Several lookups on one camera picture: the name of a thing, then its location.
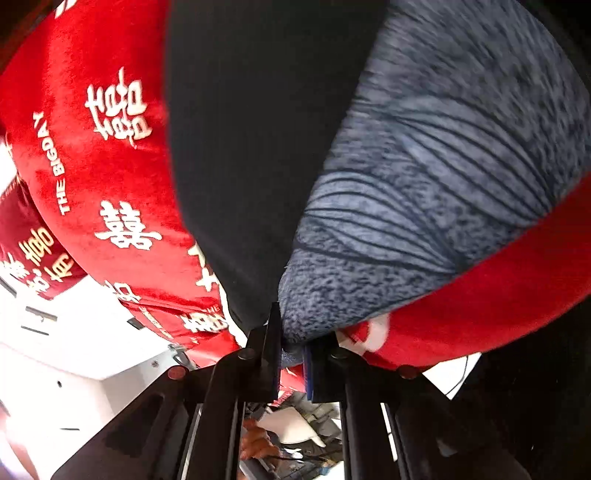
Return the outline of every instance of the cable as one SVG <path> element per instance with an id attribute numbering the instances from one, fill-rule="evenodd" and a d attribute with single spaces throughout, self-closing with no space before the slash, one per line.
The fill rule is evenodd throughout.
<path id="1" fill-rule="evenodd" d="M 446 393 L 446 396 L 448 396 L 451 392 L 453 392 L 457 388 L 458 385 L 462 384 L 462 382 L 466 379 L 466 372 L 467 371 L 468 371 L 468 355 L 466 355 L 466 363 L 464 364 L 464 373 L 462 374 L 460 381 L 457 384 L 455 384 L 449 392 Z"/>
<path id="2" fill-rule="evenodd" d="M 303 453 L 301 453 L 300 455 L 302 456 L 302 458 L 289 458 L 289 457 L 282 457 L 282 456 L 269 456 L 269 457 L 265 457 L 265 458 L 274 458 L 276 460 L 289 460 L 291 462 L 294 461 L 305 461 L 305 460 L 320 460 L 322 462 L 326 462 L 330 459 L 325 458 L 325 455 L 332 455 L 333 453 L 337 453 L 340 452 L 342 450 L 342 447 L 336 450 L 329 450 L 328 452 L 324 452 L 322 455 L 304 455 Z"/>

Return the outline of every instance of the person's hand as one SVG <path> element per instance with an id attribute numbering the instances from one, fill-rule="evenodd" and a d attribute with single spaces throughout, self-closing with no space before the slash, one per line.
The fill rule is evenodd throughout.
<path id="1" fill-rule="evenodd" d="M 279 456 L 281 451 L 271 443 L 271 439 L 265 429 L 257 426 L 256 421 L 247 419 L 244 421 L 246 432 L 240 440 L 240 460 L 249 458 L 264 458 L 269 456 Z"/>

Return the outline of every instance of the red fabric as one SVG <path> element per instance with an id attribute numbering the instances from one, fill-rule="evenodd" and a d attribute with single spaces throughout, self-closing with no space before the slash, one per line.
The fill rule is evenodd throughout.
<path id="1" fill-rule="evenodd" d="M 18 177 L 0 196 L 0 264 L 46 300 L 86 276 L 51 233 Z"/>
<path id="2" fill-rule="evenodd" d="M 127 306 L 165 312 L 174 340 L 193 346 L 193 332 L 179 315 L 223 319 L 223 313 L 215 279 L 209 291 L 196 285 L 202 267 L 212 272 L 189 254 L 195 242 L 183 227 L 169 172 L 162 98 L 167 7 L 167 0 L 78 2 L 47 18 L 0 77 L 0 116 L 35 204 L 77 262 Z M 135 85 L 136 93 L 122 94 L 120 83 L 129 91 Z M 128 102 L 112 116 L 110 86 L 115 103 Z M 104 112 L 85 106 L 95 99 L 104 102 Z M 105 140 L 96 130 L 114 118 L 141 118 L 143 132 L 151 132 Z M 135 223 L 124 226 L 134 215 Z M 129 237 L 110 238 L 113 228 L 149 236 L 129 243 Z M 145 316 L 137 318 L 151 327 Z"/>
<path id="3" fill-rule="evenodd" d="M 433 365 L 497 348 L 591 293 L 591 176 L 546 219 L 456 281 L 388 315 L 369 362 Z M 369 323 L 348 330 L 357 342 Z"/>

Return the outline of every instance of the white wall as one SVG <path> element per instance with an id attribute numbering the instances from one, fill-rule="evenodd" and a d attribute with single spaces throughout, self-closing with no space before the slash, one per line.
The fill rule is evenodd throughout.
<path id="1" fill-rule="evenodd" d="M 177 363 L 174 361 L 172 354 L 164 352 L 101 381 L 101 386 L 115 415 L 174 365 L 177 365 Z"/>
<path id="2" fill-rule="evenodd" d="M 102 380 L 167 349 L 169 342 L 154 332 L 129 325 L 130 312 L 90 277 L 48 301 L 2 267 L 0 275 L 18 292 L 15 299 L 0 287 L 0 341 L 44 364 Z M 41 322 L 26 306 L 57 315 L 57 322 Z"/>
<path id="3" fill-rule="evenodd" d="M 50 479 L 113 418 L 100 381 L 44 365 L 1 343 L 0 398 L 41 480 Z"/>

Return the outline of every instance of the white chinese character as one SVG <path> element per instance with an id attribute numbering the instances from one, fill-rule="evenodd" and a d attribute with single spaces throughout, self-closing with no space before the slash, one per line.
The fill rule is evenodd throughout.
<path id="1" fill-rule="evenodd" d="M 148 105 L 142 100 L 142 82 L 134 80 L 127 86 L 124 80 L 124 68 L 119 69 L 119 83 L 110 85 L 106 90 L 98 87 L 95 92 L 93 85 L 86 89 L 87 101 L 84 104 L 90 110 L 95 122 L 95 132 L 107 140 L 109 136 L 119 140 L 129 140 L 129 144 L 136 148 L 134 141 L 149 137 L 152 129 L 148 126 L 142 114 Z M 102 120 L 99 112 L 107 117 Z"/>
<path id="2" fill-rule="evenodd" d="M 205 287 L 205 290 L 210 292 L 212 290 L 212 284 L 214 284 L 214 283 L 219 284 L 216 274 L 214 273 L 214 274 L 210 275 L 207 267 L 201 269 L 201 275 L 202 275 L 202 278 L 201 278 L 201 280 L 199 280 L 195 283 L 196 286 Z"/>
<path id="3" fill-rule="evenodd" d="M 193 333 L 216 333 L 228 328 L 228 324 L 221 315 L 207 315 L 205 313 L 194 312 L 188 315 L 179 315 L 179 317 L 184 322 L 183 326 Z"/>
<path id="4" fill-rule="evenodd" d="M 158 232 L 144 232 L 146 226 L 139 219 L 139 210 L 133 210 L 128 202 L 119 202 L 120 210 L 113 207 L 111 202 L 103 200 L 100 205 L 103 209 L 99 212 L 109 232 L 95 232 L 95 237 L 100 240 L 111 239 L 111 243 L 119 248 L 129 248 L 133 245 L 140 250 L 150 250 L 152 240 L 162 240 Z"/>
<path id="5" fill-rule="evenodd" d="M 191 257 L 199 257 L 199 263 L 201 264 L 201 268 L 205 267 L 205 254 L 199 248 L 199 245 L 197 245 L 197 242 L 195 242 L 195 245 L 193 245 L 191 248 L 189 248 L 189 250 L 187 250 L 187 253 Z"/>
<path id="6" fill-rule="evenodd" d="M 23 265 L 22 262 L 15 261 L 11 254 L 8 254 L 8 260 L 8 262 L 3 261 L 2 265 L 4 265 L 4 268 L 6 268 L 8 273 L 10 273 L 14 278 L 19 278 L 22 280 L 30 274 L 30 272 L 25 268 L 25 265 Z"/>
<path id="7" fill-rule="evenodd" d="M 139 301 L 142 299 L 142 297 L 134 294 L 133 291 L 131 291 L 131 287 L 127 285 L 127 283 L 115 282 L 111 285 L 107 280 L 105 280 L 105 286 L 111 291 L 111 293 L 117 295 L 117 298 L 122 301 L 132 301 L 134 303 L 139 303 Z"/>
<path id="8" fill-rule="evenodd" d="M 64 283 L 62 278 L 72 276 L 70 269 L 74 266 L 74 261 L 70 260 L 69 262 L 66 262 L 69 259 L 70 257 L 67 254 L 61 254 L 60 258 L 53 262 L 53 265 L 51 266 L 52 270 L 47 267 L 44 267 L 44 270 L 53 281 Z"/>
<path id="9" fill-rule="evenodd" d="M 49 232 L 41 227 L 36 231 L 31 228 L 31 234 L 33 235 L 24 242 L 19 242 L 18 246 L 25 254 L 27 260 L 32 261 L 36 266 L 40 266 L 41 259 L 45 256 L 45 253 L 51 255 L 51 247 L 54 244 L 54 240 Z"/>
<path id="10" fill-rule="evenodd" d="M 35 293 L 39 293 L 40 291 L 46 292 L 49 289 L 49 283 L 43 278 L 41 270 L 33 268 L 33 273 L 35 274 L 35 278 L 32 281 L 27 280 L 29 288 Z"/>

